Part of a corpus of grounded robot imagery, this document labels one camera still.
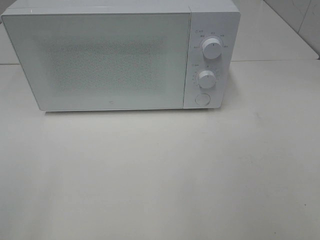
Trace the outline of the round white door button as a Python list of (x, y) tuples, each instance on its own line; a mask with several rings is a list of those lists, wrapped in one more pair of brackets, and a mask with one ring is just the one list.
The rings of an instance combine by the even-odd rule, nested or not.
[(210, 95), (206, 93), (201, 93), (196, 96), (195, 103), (199, 106), (207, 106), (211, 102)]

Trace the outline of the white timer knob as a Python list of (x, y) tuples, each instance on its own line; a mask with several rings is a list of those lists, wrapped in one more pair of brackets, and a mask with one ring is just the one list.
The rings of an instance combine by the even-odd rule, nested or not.
[(198, 74), (197, 82), (200, 88), (213, 88), (217, 82), (216, 74), (211, 70), (204, 70)]

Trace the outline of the white microwave door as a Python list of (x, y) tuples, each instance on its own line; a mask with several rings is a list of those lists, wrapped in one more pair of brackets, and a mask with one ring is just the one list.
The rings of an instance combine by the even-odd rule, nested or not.
[(42, 111), (179, 109), (190, 16), (5, 15)]

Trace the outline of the upper white power knob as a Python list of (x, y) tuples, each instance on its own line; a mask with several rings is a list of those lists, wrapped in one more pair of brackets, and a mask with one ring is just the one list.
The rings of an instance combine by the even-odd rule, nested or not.
[(223, 45), (216, 37), (206, 39), (202, 45), (202, 54), (208, 60), (214, 60), (222, 54)]

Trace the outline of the white microwave oven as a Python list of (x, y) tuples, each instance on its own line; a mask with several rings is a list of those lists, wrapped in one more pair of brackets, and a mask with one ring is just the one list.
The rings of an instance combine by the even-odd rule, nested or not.
[[(240, 11), (231, 0), (17, 0), (4, 11), (1, 15), (1, 21), (4, 24), (4, 16), (17, 15), (182, 13), (189, 14), (183, 105), (181, 108), (156, 109), (219, 108), (224, 96), (241, 18)], [(218, 38), (221, 41), (222, 53), (215, 59), (206, 59), (202, 52), (202, 43), (211, 37)], [(213, 71), (217, 79), (215, 86), (209, 89), (201, 88), (198, 84), (198, 74), (206, 70)], [(199, 94), (210, 95), (211, 100), (207, 106), (196, 104), (195, 98)]]

